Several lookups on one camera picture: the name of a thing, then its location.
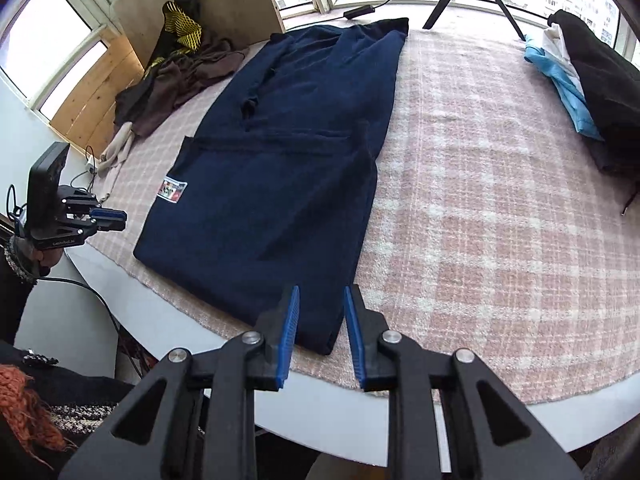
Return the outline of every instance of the metal pivot screw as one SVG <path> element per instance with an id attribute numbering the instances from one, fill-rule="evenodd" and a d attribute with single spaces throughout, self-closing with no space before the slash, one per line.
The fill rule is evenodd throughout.
<path id="1" fill-rule="evenodd" d="M 169 361 L 181 363 L 187 358 L 187 351 L 184 348 L 174 348 L 169 352 Z"/>
<path id="2" fill-rule="evenodd" d="M 402 334 L 395 330 L 385 330 L 382 333 L 382 341 L 386 343 L 396 344 L 402 339 Z"/>
<path id="3" fill-rule="evenodd" d="M 242 334 L 242 342 L 245 345 L 255 345 L 257 342 L 260 342 L 260 339 L 262 339 L 262 335 L 255 330 Z"/>
<path id="4" fill-rule="evenodd" d="M 476 358 L 476 354 L 474 354 L 469 348 L 460 348 L 456 350 L 456 359 L 461 363 L 472 363 Z"/>

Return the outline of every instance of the blue gripper pad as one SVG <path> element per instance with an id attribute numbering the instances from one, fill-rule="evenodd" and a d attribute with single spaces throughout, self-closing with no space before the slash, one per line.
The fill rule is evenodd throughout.
<path id="1" fill-rule="evenodd" d="M 89 216 L 97 220 L 100 220 L 100 219 L 105 219 L 105 220 L 117 219 L 117 220 L 124 220 L 124 221 L 127 220 L 127 214 L 124 211 L 119 211 L 117 209 L 107 209 L 105 207 L 104 208 L 96 207 L 92 209 L 91 212 L 89 213 Z"/>
<path id="2" fill-rule="evenodd" d="M 347 333 L 349 335 L 349 345 L 351 346 L 351 359 L 353 361 L 353 371 L 356 379 L 360 383 L 360 387 L 364 389 L 367 379 L 365 371 L 364 343 L 362 341 L 362 332 L 360 331 L 360 323 L 351 297 L 351 289 L 346 286 L 344 288 L 344 296 L 342 300 L 344 307 L 344 318 L 347 320 Z"/>
<path id="3" fill-rule="evenodd" d="M 289 365 L 293 354 L 293 342 L 298 328 L 300 316 L 300 288 L 296 285 L 291 291 L 287 315 L 282 326 L 282 337 L 278 345 L 278 366 L 276 368 L 276 384 L 278 388 L 284 386 L 284 381 L 289 377 Z"/>

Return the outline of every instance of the light blue cloth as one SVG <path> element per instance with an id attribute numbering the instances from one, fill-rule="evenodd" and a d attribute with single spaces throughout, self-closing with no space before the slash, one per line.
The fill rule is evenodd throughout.
<path id="1" fill-rule="evenodd" d="M 533 63 L 540 72 L 553 81 L 562 104 L 574 122 L 575 131 L 591 139 L 604 141 L 591 119 L 584 95 L 575 87 L 564 69 L 554 59 L 546 56 L 545 49 L 535 46 L 533 38 L 529 35 L 526 38 L 524 59 Z"/>

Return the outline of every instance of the human hand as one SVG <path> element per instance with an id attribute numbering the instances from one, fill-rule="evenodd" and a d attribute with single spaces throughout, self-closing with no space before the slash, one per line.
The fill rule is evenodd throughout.
<path id="1" fill-rule="evenodd" d="M 62 248 L 39 251 L 33 247 L 30 241 L 24 238 L 16 238 L 15 245 L 29 261 L 38 262 L 40 266 L 49 267 L 49 269 L 60 261 L 64 252 Z"/>

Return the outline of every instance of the white wall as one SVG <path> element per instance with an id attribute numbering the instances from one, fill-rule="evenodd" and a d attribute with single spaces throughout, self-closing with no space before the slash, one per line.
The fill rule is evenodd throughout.
<path id="1" fill-rule="evenodd" d="M 0 196 L 14 184 L 18 204 L 26 202 L 29 169 L 60 138 L 0 79 Z M 60 182 L 84 171 L 84 156 L 71 149 Z M 75 185 L 84 186 L 78 179 Z M 64 256 L 52 276 L 84 282 Z M 68 283 L 40 282 L 31 293 L 15 345 L 55 357 L 84 375 L 113 377 L 117 335 L 97 298 Z"/>

